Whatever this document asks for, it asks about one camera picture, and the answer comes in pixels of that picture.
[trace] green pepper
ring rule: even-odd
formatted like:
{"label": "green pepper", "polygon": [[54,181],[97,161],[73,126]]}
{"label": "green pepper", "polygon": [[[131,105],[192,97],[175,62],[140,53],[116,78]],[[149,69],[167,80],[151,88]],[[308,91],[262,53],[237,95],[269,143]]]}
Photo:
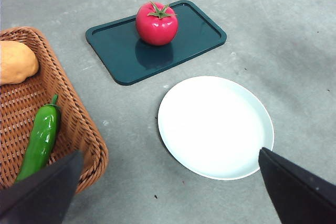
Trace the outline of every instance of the green pepper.
{"label": "green pepper", "polygon": [[37,111],[28,147],[15,182],[36,173],[47,164],[59,130],[60,111],[56,105],[57,98],[58,95],[55,94],[50,104],[43,105]]}

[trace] red tomato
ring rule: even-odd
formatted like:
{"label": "red tomato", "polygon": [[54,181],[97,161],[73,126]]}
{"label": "red tomato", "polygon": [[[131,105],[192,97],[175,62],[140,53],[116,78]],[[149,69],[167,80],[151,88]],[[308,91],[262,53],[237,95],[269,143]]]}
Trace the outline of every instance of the red tomato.
{"label": "red tomato", "polygon": [[140,37],[155,46],[172,41],[177,33],[178,24],[173,9],[158,2],[142,5],[135,19]]}

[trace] gray floor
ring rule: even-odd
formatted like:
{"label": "gray floor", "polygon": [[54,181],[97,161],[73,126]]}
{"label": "gray floor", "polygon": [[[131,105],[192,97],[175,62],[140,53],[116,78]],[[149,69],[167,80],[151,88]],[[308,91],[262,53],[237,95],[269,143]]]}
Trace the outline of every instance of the gray floor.
{"label": "gray floor", "polygon": [[164,148],[160,101],[194,76],[252,91],[274,123],[274,151],[336,183],[336,0],[191,0],[227,32],[225,45],[121,86],[85,31],[146,1],[1,0],[1,29],[34,26],[46,35],[109,148],[105,175],[73,199],[64,223],[280,223],[260,172],[211,180]]}

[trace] plate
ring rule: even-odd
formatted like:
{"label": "plate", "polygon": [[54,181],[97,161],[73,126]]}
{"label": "plate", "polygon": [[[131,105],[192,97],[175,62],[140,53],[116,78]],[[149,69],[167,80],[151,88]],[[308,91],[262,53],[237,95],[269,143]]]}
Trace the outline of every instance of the plate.
{"label": "plate", "polygon": [[159,131],[169,152],[204,177],[240,179],[259,170],[262,147],[274,145],[271,118],[243,86],[215,76],[186,79],[163,98]]}

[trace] woven basket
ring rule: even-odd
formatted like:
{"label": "woven basket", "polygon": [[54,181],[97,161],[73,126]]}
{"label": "woven basket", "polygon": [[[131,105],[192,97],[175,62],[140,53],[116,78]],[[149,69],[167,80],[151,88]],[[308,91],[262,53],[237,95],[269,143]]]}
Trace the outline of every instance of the woven basket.
{"label": "woven basket", "polygon": [[0,32],[0,40],[25,43],[37,56],[39,71],[20,84],[1,86],[0,190],[14,183],[29,141],[37,110],[58,94],[60,132],[49,164],[81,150],[84,166],[76,193],[92,185],[105,171],[108,150],[43,34],[32,27]]}

